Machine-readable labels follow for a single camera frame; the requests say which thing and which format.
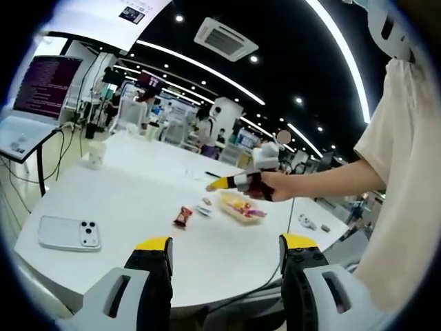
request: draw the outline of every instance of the led strip light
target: led strip light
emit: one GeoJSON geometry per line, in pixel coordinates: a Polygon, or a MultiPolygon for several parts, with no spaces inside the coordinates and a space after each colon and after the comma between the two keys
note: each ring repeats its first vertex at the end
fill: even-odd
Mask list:
{"type": "Polygon", "coordinates": [[[343,57],[345,58],[349,69],[351,70],[353,82],[356,85],[358,98],[360,99],[361,109],[363,111],[363,119],[365,123],[369,123],[371,121],[371,116],[369,114],[369,106],[367,104],[366,91],[363,86],[363,81],[360,76],[360,71],[358,71],[356,60],[353,58],[351,50],[347,45],[345,38],[343,37],[341,31],[338,29],[336,22],[332,19],[331,15],[325,10],[325,8],[318,2],[318,0],[305,0],[308,5],[316,12],[316,14],[320,17],[322,22],[326,25],[334,39],[336,40],[338,47],[343,53],[343,57]]]}
{"type": "MultiPolygon", "coordinates": [[[[113,67],[114,67],[114,68],[118,68],[118,69],[122,69],[122,70],[127,70],[127,71],[130,71],[130,72],[134,72],[135,74],[140,74],[140,73],[141,73],[141,71],[138,71],[138,70],[135,70],[135,69],[131,69],[131,68],[127,68],[127,67],[123,67],[123,66],[115,65],[115,66],[113,66],[113,67]]],[[[193,91],[191,91],[191,90],[188,90],[187,88],[184,88],[184,87],[182,87],[182,86],[180,86],[180,85],[178,85],[178,84],[172,83],[171,81],[166,81],[165,79],[162,79],[161,77],[159,77],[159,76],[157,76],[157,75],[155,75],[155,74],[152,74],[151,72],[148,72],[147,70],[144,70],[144,69],[143,69],[143,72],[145,72],[146,74],[150,74],[150,75],[152,75],[153,77],[156,77],[157,79],[163,81],[164,83],[166,83],[166,84],[168,84],[168,85],[170,85],[170,86],[174,86],[175,88],[178,88],[178,89],[180,89],[180,90],[182,90],[182,91],[186,91],[187,93],[190,93],[190,94],[192,94],[192,95],[194,95],[194,96],[196,96],[196,97],[198,97],[198,98],[201,98],[202,100],[204,100],[204,101],[206,101],[206,102],[209,102],[209,103],[211,103],[212,105],[214,105],[214,101],[212,101],[212,100],[210,100],[210,99],[204,97],[203,95],[200,95],[199,93],[196,93],[196,92],[193,92],[193,91]]],[[[136,78],[133,78],[133,77],[126,77],[126,78],[131,79],[131,80],[134,80],[134,81],[137,80],[136,78]]]]}
{"type": "MultiPolygon", "coordinates": [[[[253,128],[256,128],[257,130],[261,131],[262,133],[266,134],[268,137],[271,138],[271,140],[274,139],[273,135],[270,134],[268,131],[262,129],[260,126],[257,126],[255,123],[251,122],[249,119],[246,119],[245,117],[241,116],[240,117],[241,121],[244,121],[245,123],[249,124],[250,126],[252,126],[253,128]]],[[[287,144],[284,144],[284,147],[288,150],[290,150],[291,152],[295,153],[294,150],[289,147],[287,144]]]]}
{"type": "Polygon", "coordinates": [[[303,133],[301,133],[298,128],[296,128],[295,126],[293,126],[292,124],[288,123],[288,127],[293,130],[305,143],[308,144],[308,146],[310,148],[312,148],[312,150],[319,156],[319,157],[323,157],[323,154],[320,153],[320,151],[317,149],[316,146],[314,146],[312,144],[312,142],[309,141],[309,139],[307,137],[304,136],[303,133]]]}
{"type": "Polygon", "coordinates": [[[171,90],[169,90],[168,88],[163,88],[162,91],[164,91],[164,92],[166,92],[166,93],[170,93],[170,94],[176,95],[176,96],[178,96],[178,97],[180,97],[180,98],[182,98],[182,99],[184,99],[184,100],[190,101],[190,102],[192,102],[192,103],[194,103],[194,104],[196,104],[196,105],[198,105],[198,106],[201,105],[200,102],[197,102],[197,101],[195,101],[195,100],[193,100],[193,99],[191,99],[191,98],[187,98],[185,95],[181,95],[181,94],[179,94],[179,93],[176,93],[175,91],[171,91],[171,90]]]}
{"type": "Polygon", "coordinates": [[[141,41],[141,40],[137,40],[136,43],[143,45],[143,46],[153,48],[155,50],[160,50],[161,52],[173,55],[174,57],[178,57],[179,59],[182,59],[186,62],[193,64],[194,66],[197,66],[201,69],[204,69],[204,70],[208,71],[210,74],[213,74],[213,75],[217,76],[218,78],[222,79],[223,81],[226,81],[227,83],[233,85],[235,88],[237,88],[238,90],[245,93],[248,97],[252,98],[255,102],[259,103],[260,105],[262,105],[262,106],[265,105],[265,102],[262,99],[260,99],[259,97],[257,97],[255,94],[251,93],[249,90],[247,90],[243,86],[237,84],[235,81],[233,81],[230,78],[226,77],[225,75],[221,74],[219,71],[216,71],[215,69],[211,69],[210,67],[206,66],[205,64],[202,64],[201,62],[190,59],[189,57],[186,57],[185,55],[179,54],[173,50],[169,50],[168,48],[155,45],[154,43],[148,43],[146,41],[141,41]]]}

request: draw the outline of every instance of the desk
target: desk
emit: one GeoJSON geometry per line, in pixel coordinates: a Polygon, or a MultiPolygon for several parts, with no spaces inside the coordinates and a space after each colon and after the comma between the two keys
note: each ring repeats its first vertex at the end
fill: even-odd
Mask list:
{"type": "MultiPolygon", "coordinates": [[[[218,193],[205,192],[213,178],[204,171],[226,175],[240,169],[120,132],[107,140],[99,171],[88,170],[80,162],[51,187],[26,221],[15,250],[37,271],[37,278],[74,310],[105,273],[124,266],[137,243],[164,235],[174,237],[173,308],[205,305],[254,290],[278,265],[278,236],[287,231],[291,201],[259,201],[268,213],[260,225],[240,225],[214,208],[211,218],[195,212],[187,229],[177,230],[172,222],[182,205],[194,207],[203,197],[217,204],[218,193]],[[42,248],[37,231],[43,215],[96,221],[101,250],[78,253],[42,248]]],[[[291,232],[310,236],[324,250],[346,229],[313,201],[296,199],[291,232]],[[302,228],[296,220],[302,213],[313,221],[320,219],[331,232],[302,228]]]]}

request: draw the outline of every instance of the computer monitor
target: computer monitor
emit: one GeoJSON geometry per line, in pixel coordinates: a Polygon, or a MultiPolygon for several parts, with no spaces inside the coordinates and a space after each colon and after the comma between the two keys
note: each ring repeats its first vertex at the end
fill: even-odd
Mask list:
{"type": "Polygon", "coordinates": [[[58,119],[81,59],[34,57],[25,73],[14,110],[58,119]]]}

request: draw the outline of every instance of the ceiling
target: ceiling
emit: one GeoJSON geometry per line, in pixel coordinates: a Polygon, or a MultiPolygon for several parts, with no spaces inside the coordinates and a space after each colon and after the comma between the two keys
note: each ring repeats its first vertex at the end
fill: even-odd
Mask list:
{"type": "MultiPolygon", "coordinates": [[[[340,0],[320,2],[352,51],[372,113],[381,96],[388,58],[372,41],[367,15],[362,8],[343,4],[340,0]]],[[[358,93],[340,48],[305,0],[174,0],[139,39],[217,70],[263,99],[265,105],[259,105],[193,64],[135,44],[125,58],[157,68],[146,68],[150,72],[161,76],[167,73],[168,81],[187,89],[195,86],[195,92],[211,100],[216,98],[215,94],[231,100],[238,98],[245,109],[245,117],[261,123],[266,131],[288,130],[287,124],[292,123],[319,151],[330,151],[335,145],[336,156],[345,161],[356,158],[352,148],[366,127],[358,93]],[[176,22],[177,14],[184,17],[183,22],[176,22]],[[194,43],[206,17],[224,23],[256,43],[259,49],[254,55],[258,63],[252,63],[249,57],[233,63],[194,43]],[[207,85],[202,86],[201,81],[206,81],[207,85]],[[302,105],[295,102],[296,97],[303,100],[302,105]],[[318,126],[323,128],[322,132],[318,131],[318,126]]],[[[136,69],[136,63],[130,61],[123,63],[136,69]]],[[[308,154],[315,154],[302,139],[296,135],[294,138],[296,141],[289,144],[292,148],[305,148],[308,154]]]]}

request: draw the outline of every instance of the candy wrapper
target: candy wrapper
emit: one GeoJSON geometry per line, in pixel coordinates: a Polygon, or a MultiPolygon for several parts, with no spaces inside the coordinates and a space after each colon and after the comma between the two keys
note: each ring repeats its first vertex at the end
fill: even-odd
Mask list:
{"type": "Polygon", "coordinates": [[[185,228],[187,226],[187,221],[192,214],[193,212],[190,209],[186,207],[181,207],[181,212],[174,220],[174,224],[180,228],[185,228]]]}

